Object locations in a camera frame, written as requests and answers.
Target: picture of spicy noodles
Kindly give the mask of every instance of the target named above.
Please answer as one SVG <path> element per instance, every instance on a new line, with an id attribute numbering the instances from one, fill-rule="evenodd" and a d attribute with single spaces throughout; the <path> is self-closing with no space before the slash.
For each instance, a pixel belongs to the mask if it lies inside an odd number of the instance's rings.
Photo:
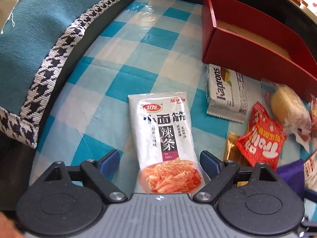
<path id="1" fill-rule="evenodd" d="M 194 162 L 176 158 L 145 167 L 139 182 L 149 193 L 193 193 L 200 188 L 201 179 Z"/>

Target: white package with red text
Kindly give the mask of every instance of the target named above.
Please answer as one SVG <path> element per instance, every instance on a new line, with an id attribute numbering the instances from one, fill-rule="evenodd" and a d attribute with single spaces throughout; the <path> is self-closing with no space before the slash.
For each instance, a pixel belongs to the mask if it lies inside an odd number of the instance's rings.
<path id="1" fill-rule="evenodd" d="M 140 172 L 135 192 L 191 193 L 204 186 L 193 137 L 187 95 L 129 95 Z"/>

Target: checkered tablecloth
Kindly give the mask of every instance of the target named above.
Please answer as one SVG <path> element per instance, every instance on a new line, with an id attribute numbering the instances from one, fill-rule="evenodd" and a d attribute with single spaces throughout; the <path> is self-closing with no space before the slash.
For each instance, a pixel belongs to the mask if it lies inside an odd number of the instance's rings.
<path id="1" fill-rule="evenodd" d="M 223 158 L 228 132 L 244 134 L 252 106 L 256 101 L 266 104 L 260 82 L 245 77 L 249 113 L 244 124 L 206 114 L 201 8 L 178 0 L 136 0 L 121 12 L 78 62 L 56 100 L 37 147 L 30 184 L 54 161 L 78 165 L 116 148 L 121 161 L 112 181 L 131 194 L 138 162 L 129 94 L 186 91 L 197 156 L 208 150 Z M 279 165 L 308 156 L 289 136 Z M 315 204 L 306 206 L 308 216 L 317 219 Z"/>

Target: teal fabric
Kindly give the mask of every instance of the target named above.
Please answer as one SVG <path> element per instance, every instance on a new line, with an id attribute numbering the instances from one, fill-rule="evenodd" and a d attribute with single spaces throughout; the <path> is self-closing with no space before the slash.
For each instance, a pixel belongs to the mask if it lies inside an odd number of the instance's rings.
<path id="1" fill-rule="evenodd" d="M 66 28 L 100 0 L 20 0 L 0 35 L 0 106 L 19 114 L 34 75 Z"/>

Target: red oval logo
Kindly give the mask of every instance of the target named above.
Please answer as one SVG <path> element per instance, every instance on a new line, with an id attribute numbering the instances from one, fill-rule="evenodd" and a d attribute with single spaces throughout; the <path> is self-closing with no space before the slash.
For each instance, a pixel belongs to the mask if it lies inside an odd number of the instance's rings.
<path id="1" fill-rule="evenodd" d="M 159 104 L 147 104 L 143 105 L 142 108 L 148 113 L 156 113 L 163 109 L 163 107 Z"/>

